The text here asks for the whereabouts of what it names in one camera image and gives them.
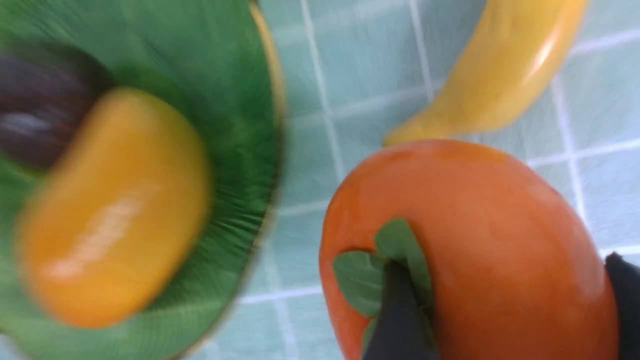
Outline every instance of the yellow banana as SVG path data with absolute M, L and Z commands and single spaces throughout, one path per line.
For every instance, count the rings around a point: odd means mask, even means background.
M 588 0 L 488 0 L 433 104 L 385 145 L 494 131 L 517 119 L 559 70 Z

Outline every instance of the persimmon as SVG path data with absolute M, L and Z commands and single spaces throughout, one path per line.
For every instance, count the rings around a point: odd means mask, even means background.
M 432 140 L 374 154 L 328 208 L 319 266 L 347 360 L 360 359 L 369 319 L 346 302 L 332 263 L 375 252 L 393 218 L 407 219 L 428 262 L 441 359 L 617 359 L 611 282 L 574 210 L 501 151 Z

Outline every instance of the tiled surface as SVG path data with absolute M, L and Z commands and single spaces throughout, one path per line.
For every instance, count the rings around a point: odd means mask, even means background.
M 293 122 L 287 130 L 285 146 L 283 206 L 331 197 L 338 187 L 338 178 L 325 124 L 318 120 Z
M 429 87 L 452 69 L 484 3 L 260 3 L 289 88 L 282 216 L 242 299 L 193 359 L 339 360 L 317 273 L 327 202 L 340 174 L 427 105 Z M 584 204 L 603 253 L 615 248 L 640 264 L 640 1 L 590 3 L 559 92 L 545 92 L 507 129 L 469 140 L 529 162 L 570 204 Z M 8 358 L 0 347 L 0 359 Z
M 580 161 L 591 231 L 601 247 L 640 244 L 640 148 Z
M 473 34 L 484 3 L 484 0 L 419 1 L 433 79 L 447 77 Z
M 325 31 L 316 42 L 333 107 L 424 83 L 411 12 L 405 6 Z
M 566 62 L 562 79 L 578 149 L 640 138 L 639 63 L 640 42 Z
M 211 353 L 210 358 L 288 359 L 284 339 L 278 333 L 279 320 L 272 303 L 239 305 L 230 315 L 230 321 L 218 331 L 215 345 L 210 344 L 206 348 L 207 353 Z
M 340 359 L 340 348 L 333 337 L 329 315 L 321 294 L 287 299 L 292 330 L 296 336 L 298 358 L 304 360 Z
M 579 40 L 593 40 L 637 29 L 640 6 L 636 0 L 590 0 Z
M 324 208 L 280 219 L 269 244 L 282 289 L 318 285 L 318 250 Z
M 309 43 L 279 44 L 278 52 L 282 67 L 287 69 L 285 84 L 289 116 L 298 118 L 320 112 L 322 104 Z

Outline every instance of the plastic fruit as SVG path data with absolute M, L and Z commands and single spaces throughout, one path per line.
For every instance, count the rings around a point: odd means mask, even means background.
M 440 95 L 385 145 L 494 131 L 516 120 L 564 62 L 587 3 L 488 0 Z
M 612 287 L 573 209 L 503 152 L 431 140 L 371 156 L 328 208 L 320 274 L 347 360 L 360 359 L 369 320 L 346 302 L 333 260 L 375 251 L 394 218 L 409 221 L 429 264 L 442 360 L 617 359 Z
M 50 168 L 113 85 L 109 71 L 75 47 L 16 42 L 2 49 L 0 152 L 28 168 Z
M 204 147 L 182 115 L 142 91 L 111 91 L 22 214 L 30 292 L 75 327 L 125 320 L 188 256 L 210 189 Z

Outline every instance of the green bowl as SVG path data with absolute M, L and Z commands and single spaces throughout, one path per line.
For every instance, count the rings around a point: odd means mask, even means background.
M 75 329 L 46 317 L 23 290 L 13 224 L 41 177 L 0 158 L 0 331 L 33 359 L 188 354 L 235 299 L 269 223 L 280 171 L 284 88 L 256 4 L 4 0 L 0 41 L 15 38 L 76 45 L 109 67 L 119 85 L 150 92 L 185 114 L 216 169 L 215 207 L 196 249 L 149 308 L 108 329 Z

